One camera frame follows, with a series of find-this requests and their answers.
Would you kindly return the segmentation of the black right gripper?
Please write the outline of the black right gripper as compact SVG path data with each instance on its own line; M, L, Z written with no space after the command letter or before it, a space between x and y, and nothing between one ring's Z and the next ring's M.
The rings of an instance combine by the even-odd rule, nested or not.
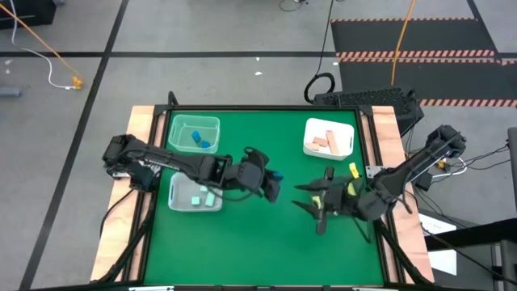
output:
M329 214L352 215L357 200L356 186L360 184L359 175L336 176L333 167L327 167L322 179L315 179L309 184L296 185L295 188L308 192L317 192L319 200L306 204L297 200L292 203L309 213L317 221L317 234L323 235L327 229Z

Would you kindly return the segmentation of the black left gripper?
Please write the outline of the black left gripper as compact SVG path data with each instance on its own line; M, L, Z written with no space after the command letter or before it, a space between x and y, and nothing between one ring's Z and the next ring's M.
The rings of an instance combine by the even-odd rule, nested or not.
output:
M233 178L241 189L246 189L256 195L261 195L261 189L267 175L278 175L279 172L270 169L267 164L270 159L260 150L252 147L244 149L245 156L241 161L232 165ZM263 187L265 198L274 204L280 194L280 182L269 179Z

